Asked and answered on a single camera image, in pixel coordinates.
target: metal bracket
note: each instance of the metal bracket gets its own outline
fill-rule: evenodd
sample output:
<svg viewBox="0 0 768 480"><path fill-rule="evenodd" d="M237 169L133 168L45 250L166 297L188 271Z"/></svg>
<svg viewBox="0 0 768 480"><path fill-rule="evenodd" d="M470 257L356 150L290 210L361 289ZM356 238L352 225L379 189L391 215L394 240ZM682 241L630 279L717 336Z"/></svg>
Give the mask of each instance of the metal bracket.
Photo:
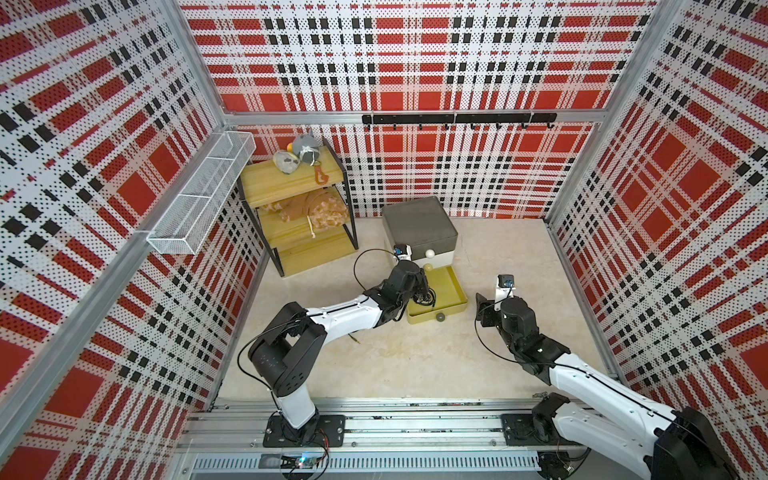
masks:
<svg viewBox="0 0 768 480"><path fill-rule="evenodd" d="M321 415L317 421L316 432L326 434L328 437L329 448L340 447L344 443L344 425L346 417L344 415ZM283 430L283 417L281 415L272 415L266 423L264 431L264 448L288 448L301 447L301 442L291 439L290 434L286 435Z"/></svg>
<svg viewBox="0 0 768 480"><path fill-rule="evenodd" d="M534 433L533 415L531 413L504 413L499 416L502 421L502 431L507 446L522 447L536 445L579 445L563 438L542 442Z"/></svg>

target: plaid wall panel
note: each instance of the plaid wall panel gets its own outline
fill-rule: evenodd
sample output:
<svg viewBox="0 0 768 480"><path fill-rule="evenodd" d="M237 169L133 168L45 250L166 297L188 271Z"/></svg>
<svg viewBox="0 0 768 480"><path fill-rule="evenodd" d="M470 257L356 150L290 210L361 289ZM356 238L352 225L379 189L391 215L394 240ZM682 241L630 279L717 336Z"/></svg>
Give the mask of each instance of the plaid wall panel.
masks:
<svg viewBox="0 0 768 480"><path fill-rule="evenodd" d="M0 401L213 127L161 12L0 2ZM203 253L151 255L0 478L161 478L258 249L230 200Z"/></svg>
<svg viewBox="0 0 768 480"><path fill-rule="evenodd" d="M154 2L0 2L0 401L212 128Z"/></svg>
<svg viewBox="0 0 768 480"><path fill-rule="evenodd" d="M602 108L656 4L179 3L230 112Z"/></svg>
<svg viewBox="0 0 768 480"><path fill-rule="evenodd" d="M457 217L543 218L589 136L591 124L363 127L250 126L255 161L271 161L310 128L346 166L355 212L436 195Z"/></svg>
<svg viewBox="0 0 768 480"><path fill-rule="evenodd" d="M633 389L768 472L768 5L687 2L556 225Z"/></svg>
<svg viewBox="0 0 768 480"><path fill-rule="evenodd" d="M260 251L233 192L201 253L151 254L0 479L162 479L187 414L215 395Z"/></svg>

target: plush toy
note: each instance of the plush toy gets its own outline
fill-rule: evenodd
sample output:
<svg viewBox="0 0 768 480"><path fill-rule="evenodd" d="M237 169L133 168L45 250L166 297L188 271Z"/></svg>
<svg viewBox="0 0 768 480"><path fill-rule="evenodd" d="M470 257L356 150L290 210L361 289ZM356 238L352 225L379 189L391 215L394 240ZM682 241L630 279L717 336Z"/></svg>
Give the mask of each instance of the plush toy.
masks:
<svg viewBox="0 0 768 480"><path fill-rule="evenodd" d="M278 150L272 155L272 161L275 162L275 167L285 175L292 174L299 167L301 161L299 158L285 150Z"/></svg>
<svg viewBox="0 0 768 480"><path fill-rule="evenodd" d="M289 145L291 153L305 164L314 165L320 158L320 144L310 134L301 134Z"/></svg>
<svg viewBox="0 0 768 480"><path fill-rule="evenodd" d="M280 212L284 222L307 217L313 237L317 232L338 227L349 220L349 210L344 202L327 188L262 205L260 208L266 212Z"/></svg>

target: orange keychain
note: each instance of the orange keychain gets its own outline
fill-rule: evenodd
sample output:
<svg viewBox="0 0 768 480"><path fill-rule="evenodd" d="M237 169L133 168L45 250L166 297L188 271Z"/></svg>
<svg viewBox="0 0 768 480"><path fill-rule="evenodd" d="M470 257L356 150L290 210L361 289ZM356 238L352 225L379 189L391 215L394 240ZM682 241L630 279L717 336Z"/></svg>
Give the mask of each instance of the orange keychain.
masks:
<svg viewBox="0 0 768 480"><path fill-rule="evenodd" d="M330 177L323 173L323 169L320 168L321 163L319 161L316 161L314 163L314 166L315 166L315 183L318 185L327 184Z"/></svg>

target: gray storage box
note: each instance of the gray storage box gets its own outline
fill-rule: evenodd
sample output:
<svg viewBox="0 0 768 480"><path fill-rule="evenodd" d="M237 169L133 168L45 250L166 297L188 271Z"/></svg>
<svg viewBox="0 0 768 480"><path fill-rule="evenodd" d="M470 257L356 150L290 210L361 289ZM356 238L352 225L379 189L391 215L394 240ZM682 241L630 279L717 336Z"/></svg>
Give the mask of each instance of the gray storage box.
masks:
<svg viewBox="0 0 768 480"><path fill-rule="evenodd" d="M437 197L424 197L382 208L389 246L411 246L419 266L439 268L453 263L458 233Z"/></svg>

